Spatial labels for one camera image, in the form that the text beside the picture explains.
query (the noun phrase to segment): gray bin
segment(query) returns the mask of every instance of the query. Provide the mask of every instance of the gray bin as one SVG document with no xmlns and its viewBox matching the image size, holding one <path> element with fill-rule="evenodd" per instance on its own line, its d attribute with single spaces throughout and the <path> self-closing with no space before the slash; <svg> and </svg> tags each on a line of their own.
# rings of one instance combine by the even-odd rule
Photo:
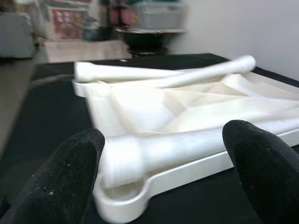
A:
<svg viewBox="0 0 299 224">
<path fill-rule="evenodd" d="M 132 28 L 182 29 L 186 5 L 179 2 L 139 2 L 132 6 Z"/>
</svg>

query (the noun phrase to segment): black mat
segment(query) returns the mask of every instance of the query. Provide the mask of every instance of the black mat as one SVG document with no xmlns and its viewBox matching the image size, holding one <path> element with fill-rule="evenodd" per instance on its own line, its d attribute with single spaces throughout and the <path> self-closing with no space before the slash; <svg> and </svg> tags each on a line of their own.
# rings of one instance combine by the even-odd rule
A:
<svg viewBox="0 0 299 224">
<path fill-rule="evenodd" d="M 126 66 L 187 69 L 223 61 L 211 54 L 165 56 L 132 59 Z M 121 61 L 100 64 L 122 65 Z M 40 77 L 72 73 L 72 63 L 39 65 Z M 274 73 L 260 70 L 264 76 Z M 299 82 L 291 80 L 294 86 Z M 12 201 L 35 170 L 49 157 L 58 144 L 69 136 L 91 127 L 83 98 L 75 96 L 70 81 L 50 83 L 31 89 L 23 103 L 19 118 L 0 163 L 1 198 Z M 85 224 L 105 223 L 93 202 L 85 216 Z M 204 178 L 153 197 L 136 224 L 260 224 L 242 191 L 233 169 Z"/>
</svg>

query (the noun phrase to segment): white wall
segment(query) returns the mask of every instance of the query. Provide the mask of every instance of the white wall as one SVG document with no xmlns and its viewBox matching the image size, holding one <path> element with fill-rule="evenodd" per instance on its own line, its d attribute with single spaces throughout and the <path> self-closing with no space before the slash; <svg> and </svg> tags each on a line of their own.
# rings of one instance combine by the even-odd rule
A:
<svg viewBox="0 0 299 224">
<path fill-rule="evenodd" d="M 182 0 L 187 33 L 171 53 L 251 54 L 258 66 L 299 80 L 299 0 Z"/>
</svg>

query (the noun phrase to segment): molded plastic tray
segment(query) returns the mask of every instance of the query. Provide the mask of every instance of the molded plastic tray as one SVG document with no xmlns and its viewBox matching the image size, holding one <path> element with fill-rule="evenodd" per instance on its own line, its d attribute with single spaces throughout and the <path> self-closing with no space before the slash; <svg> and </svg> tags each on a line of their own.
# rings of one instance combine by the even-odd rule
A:
<svg viewBox="0 0 299 224">
<path fill-rule="evenodd" d="M 277 134 L 290 146 L 299 144 L 299 89 L 254 73 L 230 74 L 172 89 L 107 85 L 74 82 L 75 92 L 86 97 L 94 127 L 106 138 L 207 130 L 232 119 L 245 119 Z M 219 153 L 112 189 L 103 187 L 99 169 L 93 196 L 103 219 L 127 223 L 144 212 L 152 196 L 231 167 L 223 145 Z"/>
</svg>

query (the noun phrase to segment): white 3d printed model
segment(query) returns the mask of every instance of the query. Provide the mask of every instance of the white 3d printed model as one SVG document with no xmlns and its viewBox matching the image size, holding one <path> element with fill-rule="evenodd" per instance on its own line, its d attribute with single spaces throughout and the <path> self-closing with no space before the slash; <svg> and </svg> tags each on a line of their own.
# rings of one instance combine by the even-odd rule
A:
<svg viewBox="0 0 299 224">
<path fill-rule="evenodd" d="M 299 143 L 299 90 L 254 66 L 251 56 L 176 71 L 75 64 L 75 93 L 106 138 L 93 191 L 103 219 L 130 222 L 153 195 L 231 168 L 221 131 L 232 119 Z"/>
</svg>

